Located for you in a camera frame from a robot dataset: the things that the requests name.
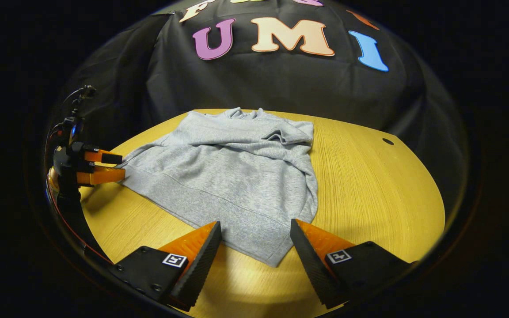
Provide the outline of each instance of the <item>orange letter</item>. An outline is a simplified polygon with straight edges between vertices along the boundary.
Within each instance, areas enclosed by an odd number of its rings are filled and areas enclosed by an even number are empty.
[[[355,13],[355,12],[353,12],[353,11],[349,11],[349,10],[347,10],[347,12],[351,12],[351,13],[355,16],[355,18],[357,18],[360,22],[362,22],[362,23],[366,24],[367,26],[369,26],[369,27],[371,27],[371,28],[374,28],[374,29],[376,29],[376,30],[379,30],[379,31],[380,31],[380,29],[379,29],[379,28],[377,28],[376,26],[374,26],[372,23],[370,23],[370,21],[369,21],[369,20],[366,20],[365,18],[363,18],[362,16],[360,16],[360,15],[356,14],[356,13]]]
[[[275,36],[290,51],[296,47],[301,38],[304,38],[304,44],[300,46],[303,52],[327,57],[335,55],[335,52],[327,46],[323,23],[300,20],[291,29],[277,18],[256,18],[251,22],[258,25],[258,42],[252,46],[255,52],[277,50],[278,44],[272,42],[272,36]]]
[[[196,4],[195,6],[191,6],[190,8],[186,9],[186,14],[184,15],[184,18],[180,20],[180,22],[184,22],[188,20],[189,18],[193,18],[194,16],[198,15],[199,10],[205,9],[205,7],[208,6],[211,2],[214,2],[215,0],[206,0],[204,2],[201,2],[200,4]]]

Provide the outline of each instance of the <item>black cloth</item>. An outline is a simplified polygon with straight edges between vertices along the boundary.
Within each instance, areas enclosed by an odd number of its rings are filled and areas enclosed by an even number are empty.
[[[352,10],[324,0],[321,8],[291,0],[233,4],[217,1],[180,23],[185,10],[152,15],[121,32],[73,75],[64,96],[83,84],[99,91],[82,110],[83,137],[111,149],[171,117],[200,108],[286,111],[347,121],[392,133],[430,171],[446,214],[460,203],[467,175],[466,136],[456,105],[430,68],[387,28],[375,30]],[[300,50],[253,52],[254,18],[274,17],[293,28],[299,20],[325,24],[335,56]],[[192,35],[210,27],[211,48],[220,44],[218,22],[235,18],[230,51],[201,60]],[[361,48],[348,31],[374,38],[388,72],[359,62]],[[67,115],[67,107],[60,116]]]

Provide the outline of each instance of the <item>letter m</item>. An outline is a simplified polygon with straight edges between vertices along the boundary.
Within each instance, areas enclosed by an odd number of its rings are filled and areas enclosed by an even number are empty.
[[[327,45],[323,28],[325,24],[311,20],[300,20],[292,29],[277,18],[256,18],[251,20],[258,25],[258,42],[252,46],[255,52],[272,52],[278,49],[273,42],[275,36],[288,50],[293,50],[301,38],[304,44],[300,50],[320,56],[334,56],[335,52]]]

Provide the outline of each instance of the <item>blue letter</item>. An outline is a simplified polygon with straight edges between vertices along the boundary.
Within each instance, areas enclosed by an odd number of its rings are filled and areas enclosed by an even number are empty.
[[[355,31],[349,31],[349,34],[357,38],[357,41],[359,42],[362,52],[362,56],[359,58],[359,61],[362,64],[375,68],[379,71],[388,72],[388,66],[382,62],[380,53],[376,48],[376,40],[370,36],[366,36]]]

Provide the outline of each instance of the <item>red cable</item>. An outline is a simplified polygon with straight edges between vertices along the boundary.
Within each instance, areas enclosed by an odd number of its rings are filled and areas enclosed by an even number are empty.
[[[48,187],[48,189],[51,189],[49,183],[48,183],[48,179],[46,180],[46,187]],[[60,215],[60,217],[62,218],[62,221],[64,221],[64,224],[66,224],[66,226],[68,227],[68,229],[73,233],[73,235],[75,235],[77,237],[77,239],[79,239],[83,244],[85,244],[89,249],[91,249],[92,252],[94,252],[95,254],[97,254],[97,256],[103,258],[105,261],[107,261],[109,264],[111,265],[115,265],[113,264],[112,261],[108,260],[107,258],[105,258],[105,256],[101,255],[100,253],[98,253],[96,250],[94,250],[89,244],[87,244],[84,240],[81,239],[81,237],[79,237],[77,235],[77,233],[72,229],[72,227],[70,227],[70,225],[68,224],[68,222],[66,222],[66,220],[64,219],[64,217],[62,216],[62,213],[60,212],[60,209],[58,209],[58,204],[56,204],[56,201],[54,199],[54,196],[52,195],[52,190],[50,190],[50,197],[52,198],[52,202],[54,203],[54,207],[56,208],[56,211],[58,212],[58,215]]]
[[[57,131],[53,131],[49,136],[48,138],[46,139],[46,146],[45,146],[45,151],[48,151],[48,145],[50,144],[50,139],[52,139],[52,137],[57,133]]]

